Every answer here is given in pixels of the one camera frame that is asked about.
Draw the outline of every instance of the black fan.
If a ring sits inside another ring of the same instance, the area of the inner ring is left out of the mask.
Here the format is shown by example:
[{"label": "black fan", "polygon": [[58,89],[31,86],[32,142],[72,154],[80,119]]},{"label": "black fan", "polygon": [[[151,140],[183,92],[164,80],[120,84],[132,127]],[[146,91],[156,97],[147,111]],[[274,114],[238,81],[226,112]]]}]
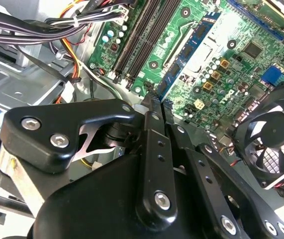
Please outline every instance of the black fan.
[{"label": "black fan", "polygon": [[[238,125],[233,139],[238,156],[262,187],[270,189],[284,183],[284,83]],[[267,162],[270,154],[275,159]]]}]

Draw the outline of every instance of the motherboard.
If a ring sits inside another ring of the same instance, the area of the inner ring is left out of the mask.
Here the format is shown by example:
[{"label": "motherboard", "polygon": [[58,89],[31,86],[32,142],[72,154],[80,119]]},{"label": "motherboard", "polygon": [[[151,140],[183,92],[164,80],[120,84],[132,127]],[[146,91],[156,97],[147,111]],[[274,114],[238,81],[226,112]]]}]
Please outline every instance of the motherboard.
[{"label": "motherboard", "polygon": [[263,0],[138,0],[105,24],[88,65],[218,134],[284,81],[284,16]]}]

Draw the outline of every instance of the white wire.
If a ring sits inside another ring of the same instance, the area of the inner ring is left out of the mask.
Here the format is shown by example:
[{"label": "white wire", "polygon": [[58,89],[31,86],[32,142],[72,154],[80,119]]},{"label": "white wire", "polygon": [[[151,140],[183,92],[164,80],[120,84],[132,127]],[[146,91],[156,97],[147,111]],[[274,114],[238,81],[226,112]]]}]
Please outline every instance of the white wire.
[{"label": "white wire", "polygon": [[117,95],[117,97],[119,99],[123,99],[123,97],[121,96],[121,94],[114,89],[111,85],[109,85],[107,82],[105,82],[104,80],[102,80],[101,78],[99,78],[98,76],[96,76],[82,61],[79,60],[79,64],[82,68],[85,68],[86,71],[88,71],[90,73],[90,76],[93,77],[96,81],[98,81],[99,83],[101,83],[102,85],[104,85],[105,87],[109,88],[115,95]]},{"label": "white wire", "polygon": [[[111,10],[111,11],[104,12],[104,13],[101,13],[101,14],[97,14],[97,15],[94,15],[94,16],[83,17],[83,18],[78,19],[78,21],[81,22],[81,21],[86,21],[86,20],[94,20],[95,18],[100,17],[100,16],[107,16],[107,15],[109,15],[112,12],[119,12],[119,11],[118,11],[118,9],[115,9],[115,10]],[[120,17],[115,17],[115,18],[109,19],[109,20],[101,20],[101,21],[95,21],[95,22],[114,21],[114,20],[116,20],[118,18],[121,18],[121,16]],[[72,19],[72,20],[64,20],[64,21],[56,21],[56,22],[51,23],[51,25],[55,26],[55,25],[58,25],[58,24],[66,24],[66,23],[75,24],[75,21],[74,21],[74,19]]]}]

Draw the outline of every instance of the blue circuit board edge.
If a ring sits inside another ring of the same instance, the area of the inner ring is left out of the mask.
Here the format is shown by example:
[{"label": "blue circuit board edge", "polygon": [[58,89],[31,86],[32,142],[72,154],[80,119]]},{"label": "blue circuit board edge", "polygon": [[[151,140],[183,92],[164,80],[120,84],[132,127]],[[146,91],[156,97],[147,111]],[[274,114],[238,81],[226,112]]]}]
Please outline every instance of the blue circuit board edge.
[{"label": "blue circuit board edge", "polygon": [[189,40],[178,54],[177,58],[163,77],[162,81],[157,87],[157,94],[162,102],[173,88],[178,77],[182,73],[187,62],[192,58],[202,41],[208,35],[209,31],[212,29],[220,13],[208,12],[198,23],[193,34],[190,36]]}]

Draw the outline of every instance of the black ram slot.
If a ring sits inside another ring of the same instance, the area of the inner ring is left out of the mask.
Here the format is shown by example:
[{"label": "black ram slot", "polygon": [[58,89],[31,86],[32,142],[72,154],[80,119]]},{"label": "black ram slot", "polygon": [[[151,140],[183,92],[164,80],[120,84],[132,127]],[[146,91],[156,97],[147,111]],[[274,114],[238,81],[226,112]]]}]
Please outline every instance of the black ram slot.
[{"label": "black ram slot", "polygon": [[144,5],[137,23],[132,30],[131,37],[125,44],[121,54],[116,61],[115,66],[113,67],[113,70],[117,75],[120,75],[127,65],[132,53],[136,48],[137,43],[140,41],[140,37],[144,33],[160,2],[161,0],[148,0]]},{"label": "black ram slot", "polygon": [[142,70],[142,67],[152,53],[157,41],[159,40],[180,3],[181,0],[166,0],[164,2],[161,12],[157,17],[156,24],[154,24],[151,28],[150,33],[143,43],[139,53],[135,57],[129,71],[127,72],[130,75],[131,80],[134,81],[139,72]]}]

